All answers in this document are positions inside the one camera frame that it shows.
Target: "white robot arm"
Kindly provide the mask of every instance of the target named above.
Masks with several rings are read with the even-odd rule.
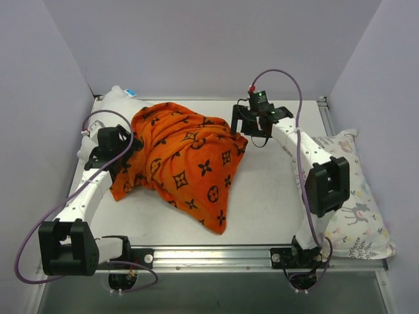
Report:
[[[305,182],[301,188],[307,198],[304,218],[292,246],[299,258],[314,258],[329,221],[349,198],[348,161],[335,158],[318,147],[307,133],[296,128],[296,120],[288,109],[269,104],[265,92],[250,92],[249,107],[234,106],[232,133],[236,133],[238,120],[242,120],[245,135],[273,138],[295,159],[300,152],[302,181]],[[301,137],[299,149],[297,132]]]
[[[45,221],[39,227],[41,259],[47,275],[93,275],[98,265],[107,260],[130,260],[127,237],[115,235],[95,238],[89,227],[99,202],[118,173],[119,163],[100,171],[94,179],[90,178],[126,149],[130,135],[121,126],[96,131],[94,140],[97,143],[85,136],[78,153],[86,161],[77,187],[77,190],[81,188],[81,192],[67,203],[53,221]],[[138,149],[140,144],[134,140],[132,149]],[[131,153],[132,150],[129,150],[120,162],[127,160]]]

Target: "blue tag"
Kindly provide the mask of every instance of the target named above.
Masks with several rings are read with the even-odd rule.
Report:
[[[130,97],[134,97],[137,95],[133,90],[125,90],[124,92]]]

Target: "cartoon print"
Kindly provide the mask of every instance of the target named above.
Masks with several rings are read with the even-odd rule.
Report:
[[[349,257],[352,258],[362,258],[369,260],[370,258],[378,256],[378,253],[371,250],[373,244],[369,242],[368,244],[364,241],[361,241],[361,238],[357,238],[354,242],[354,245],[349,248]]]
[[[368,188],[367,188],[367,181],[365,179],[359,187],[361,188],[362,192],[364,192],[365,194],[369,194]]]
[[[348,224],[348,226],[351,226],[353,224],[356,224],[360,221],[368,222],[368,219],[364,217],[365,212],[370,211],[370,209],[365,205],[361,203],[355,203],[356,207],[349,208],[349,207],[342,207],[341,211],[344,213],[351,213],[353,216],[345,216],[345,218],[348,219],[355,219],[354,222]]]

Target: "cable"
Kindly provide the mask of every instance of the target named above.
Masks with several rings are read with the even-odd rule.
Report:
[[[257,80],[264,74],[269,73],[269,72],[279,72],[282,74],[287,75],[295,84],[295,86],[297,87],[298,93],[299,93],[299,108],[297,110],[297,115],[295,117],[295,127],[297,129],[297,168],[299,171],[299,181],[300,181],[300,186],[301,186],[301,192],[302,192],[302,200],[304,203],[304,207],[306,210],[306,214],[307,214],[307,219],[308,219],[308,225],[310,226],[310,231],[312,233],[312,237],[314,242],[316,243],[316,245],[318,247],[322,247],[323,243],[321,243],[319,241],[319,239],[317,238],[316,235],[316,231],[314,230],[314,225],[313,225],[313,220],[311,217],[311,212],[310,212],[310,205],[308,203],[308,197],[307,197],[307,192],[306,189],[304,188],[304,182],[303,182],[303,176],[302,176],[302,163],[301,163],[301,132],[300,132],[300,115],[301,115],[301,109],[302,109],[302,92],[301,92],[301,88],[300,85],[298,84],[297,80],[295,80],[295,78],[289,74],[288,72],[281,70],[281,69],[268,69],[266,71],[263,71],[262,73],[260,73],[251,83],[251,86],[249,88],[249,91],[254,90],[255,89],[255,84],[257,82]],[[324,273],[326,272],[326,269],[329,267],[329,263],[330,263],[330,259],[332,257],[332,252],[333,252],[333,248],[332,248],[332,243],[330,241],[330,239],[328,237],[325,237],[325,239],[329,242],[330,244],[330,255],[327,258],[326,261],[326,265],[323,269],[323,272],[320,275],[319,280],[323,277]],[[314,286],[316,286],[319,282],[319,280],[311,287],[313,288]]]
[[[264,143],[262,146],[257,146],[253,140],[253,136],[250,137],[251,142],[253,143],[253,145],[255,145],[257,148],[263,148],[266,146],[266,144],[268,143],[269,137],[265,137]]]
[[[125,153],[127,153],[129,151],[129,149],[132,146],[132,143],[134,142],[134,131],[131,127],[131,123],[124,117],[122,116],[120,113],[117,113],[116,111],[112,111],[112,110],[107,110],[107,109],[102,109],[102,110],[97,110],[94,111],[92,113],[90,113],[86,119],[84,119],[83,121],[83,129],[86,126],[86,123],[88,121],[88,119],[93,116],[94,114],[97,113],[112,113],[115,114],[117,116],[119,116],[120,118],[123,119],[123,121],[125,121],[127,123],[127,125],[130,127],[130,132],[131,132],[131,137],[130,137],[130,142],[128,143],[128,146],[124,149],[124,151],[122,151],[118,156],[116,156],[115,158],[113,158],[112,160],[109,160],[106,164],[104,164],[101,168],[99,168],[95,174],[93,174],[80,188],[78,188],[74,193],[72,193],[72,195],[70,195],[68,198],[66,198],[63,202],[61,202],[60,204],[58,204],[57,206],[55,206],[54,208],[52,208],[51,210],[49,210],[45,215],[43,215],[41,217],[41,219],[38,220],[38,222],[32,227],[32,229],[29,231],[29,233],[26,235],[26,237],[24,238],[22,244],[20,245],[18,252],[16,254],[16,258],[14,260],[14,274],[15,276],[23,283],[27,283],[29,285],[39,285],[42,283],[50,283],[52,281],[61,279],[63,276],[59,276],[59,277],[53,277],[53,278],[48,278],[48,279],[43,279],[43,280],[29,280],[26,279],[25,277],[22,276],[22,274],[20,273],[19,270],[19,261],[20,261],[20,257],[22,256],[23,250],[25,249],[25,246],[27,245],[29,239],[31,238],[31,236],[35,233],[36,229],[38,229],[38,227],[51,215],[53,214],[53,212],[62,209],[66,203],[68,203],[69,201],[71,201],[73,198],[75,198],[77,195],[79,195],[81,193],[81,191],[83,191],[89,184],[90,181],[93,181],[94,178],[96,178],[99,173],[101,173],[104,169],[106,169],[109,165],[111,165],[113,162],[117,161],[120,157],[124,156]]]
[[[112,265],[112,264],[113,265],[127,265],[127,266],[137,267],[139,269],[148,271],[150,274],[152,274],[155,277],[155,279],[152,283],[146,283],[145,285],[141,285],[141,286],[138,286],[138,287],[135,287],[135,288],[133,287],[129,290],[124,290],[124,293],[140,291],[140,290],[149,288],[149,287],[154,286],[155,284],[157,284],[158,275],[152,269],[150,269],[148,267],[142,266],[142,265],[137,264],[137,263],[116,261],[116,260],[108,260],[107,263],[110,264],[110,265]]]

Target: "patterned pillowcase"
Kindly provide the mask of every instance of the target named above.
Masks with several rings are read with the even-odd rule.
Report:
[[[332,241],[334,256],[367,260],[387,258],[395,254],[395,243],[390,239],[362,173],[355,147],[356,135],[356,130],[345,130],[337,136],[313,138],[319,147],[333,156],[345,157],[350,164],[351,195],[331,219],[326,236]],[[293,170],[301,192],[295,160]]]

